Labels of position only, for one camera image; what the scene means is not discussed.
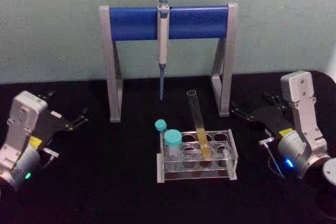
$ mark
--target glass test tube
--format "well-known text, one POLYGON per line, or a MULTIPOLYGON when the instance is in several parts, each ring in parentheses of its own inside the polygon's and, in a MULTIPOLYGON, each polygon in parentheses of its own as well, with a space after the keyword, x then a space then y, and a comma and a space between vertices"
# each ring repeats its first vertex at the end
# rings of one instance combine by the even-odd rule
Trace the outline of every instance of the glass test tube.
POLYGON ((196 127, 198 142, 200 143, 201 146, 202 155, 204 158, 211 158, 211 153, 208 146, 208 140, 206 138, 201 109, 199 108, 200 104, 198 103, 196 90, 189 90, 187 92, 187 96, 189 99, 191 114, 193 115, 196 127))

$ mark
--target silver metal frame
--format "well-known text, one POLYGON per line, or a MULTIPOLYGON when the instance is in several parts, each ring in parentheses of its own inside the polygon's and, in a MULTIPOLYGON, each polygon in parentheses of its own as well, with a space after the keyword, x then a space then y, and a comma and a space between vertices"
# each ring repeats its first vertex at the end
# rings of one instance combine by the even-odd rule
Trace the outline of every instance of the silver metal frame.
POLYGON ((221 117, 229 116, 230 93, 233 63, 236 44, 236 30, 238 17, 238 4, 229 3, 227 17, 226 38, 220 38, 217 43, 215 60, 211 72, 211 83, 221 117), (223 80, 220 80, 223 65, 223 80))
POLYGON ((121 118, 121 102, 123 80, 120 70, 116 42, 112 38, 110 23, 110 7, 100 6, 101 32, 103 38, 103 55, 110 106, 111 123, 119 123, 121 118))
MULTIPOLYGON (((229 116, 230 92, 235 55, 238 4, 229 3, 226 38, 218 40, 216 56, 211 73, 211 82, 219 116, 229 116), (223 65, 223 80, 220 80, 223 65)), ((111 123, 120 122, 123 80, 116 42, 112 38, 110 7, 100 6, 103 55, 110 106, 111 123)))

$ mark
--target black table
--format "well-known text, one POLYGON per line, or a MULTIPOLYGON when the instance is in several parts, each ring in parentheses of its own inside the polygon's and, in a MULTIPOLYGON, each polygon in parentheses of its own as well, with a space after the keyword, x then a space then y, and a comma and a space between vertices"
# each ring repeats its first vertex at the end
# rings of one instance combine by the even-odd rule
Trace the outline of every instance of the black table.
MULTIPOLYGON (((285 73, 236 74, 231 100, 252 111, 266 105, 261 93, 281 95, 285 73)), ((336 85, 313 72, 320 130, 336 156, 336 85)), ((0 86, 0 143, 7 132, 12 99, 22 90, 55 90, 49 107, 74 119, 85 106, 89 122, 73 134, 54 137, 60 153, 47 169, 32 173, 19 191, 0 201, 0 223, 334 223, 318 209, 316 189, 285 169, 286 180, 267 167, 268 154, 257 141, 262 131, 248 129, 234 116, 219 118, 209 77, 166 78, 164 101, 158 79, 125 80, 121 123, 109 122, 105 81, 5 84, 0 86), (156 183, 159 136, 154 122, 170 129, 194 130, 186 97, 196 89, 205 128, 232 129, 238 150, 238 180, 190 179, 156 183)), ((292 122, 291 110, 287 112, 292 122)))

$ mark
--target pipette stand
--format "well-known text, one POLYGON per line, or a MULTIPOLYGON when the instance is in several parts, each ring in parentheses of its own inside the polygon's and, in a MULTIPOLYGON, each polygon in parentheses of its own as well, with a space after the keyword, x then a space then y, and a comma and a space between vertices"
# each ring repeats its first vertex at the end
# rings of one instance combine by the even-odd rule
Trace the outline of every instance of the pipette stand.
MULTIPOLYGON (((110 121, 112 123, 120 122, 121 119, 123 84, 118 52, 115 44, 116 41, 157 39, 156 7, 140 7, 135 9, 136 11, 134 12, 132 8, 110 8, 109 6, 100 6, 103 55, 109 96, 110 121), (115 22, 117 23, 117 28, 114 28, 114 30, 112 30, 113 27, 111 26, 111 24, 114 24, 113 15, 110 16, 110 13, 113 12, 117 16, 114 17, 115 22), (139 25, 140 22, 144 22, 144 28, 142 30, 139 29, 139 27, 142 27, 139 25)), ((204 19, 202 17, 204 13, 197 16, 198 14, 195 14, 195 10, 201 10, 201 12, 203 10, 210 10, 210 14, 211 12, 216 12, 211 10, 211 7, 172 7, 170 10, 170 28, 172 33, 170 34, 169 39, 219 38, 211 73, 211 82, 219 116, 229 116, 238 5, 236 3, 230 3, 227 5, 227 9, 227 18, 223 18, 223 22, 222 20, 220 21, 223 26, 225 26, 225 29, 223 28, 223 33, 218 27, 213 29, 211 26, 208 26, 209 24, 207 24, 205 28, 201 29, 200 27, 200 20, 204 19), (186 21, 187 25, 181 24, 181 19, 188 19, 190 17, 191 19, 186 21), (188 30, 188 27, 192 27, 190 30, 194 29, 194 32, 191 33, 190 30, 188 30), (223 77, 221 81, 220 75, 222 65, 223 77)))
POLYGON ((236 180, 238 153, 231 130, 206 132, 212 157, 204 158, 197 133, 182 132, 182 144, 176 158, 169 156, 160 135, 160 153, 156 155, 157 182, 194 178, 229 178, 236 180))

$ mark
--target light green wall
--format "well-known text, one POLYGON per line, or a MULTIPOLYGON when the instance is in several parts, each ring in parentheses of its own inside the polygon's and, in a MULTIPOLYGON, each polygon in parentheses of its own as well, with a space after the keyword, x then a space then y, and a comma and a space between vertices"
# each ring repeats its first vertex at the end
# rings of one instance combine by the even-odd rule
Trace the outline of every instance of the light green wall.
MULTIPOLYGON (((0 0, 0 82, 104 78, 99 5, 158 0, 0 0)), ((170 0, 239 3, 235 72, 322 69, 336 34, 335 0, 170 0)), ((117 43, 125 78, 157 77, 156 42, 117 43)), ((209 74, 216 40, 174 40, 168 76, 209 74)))

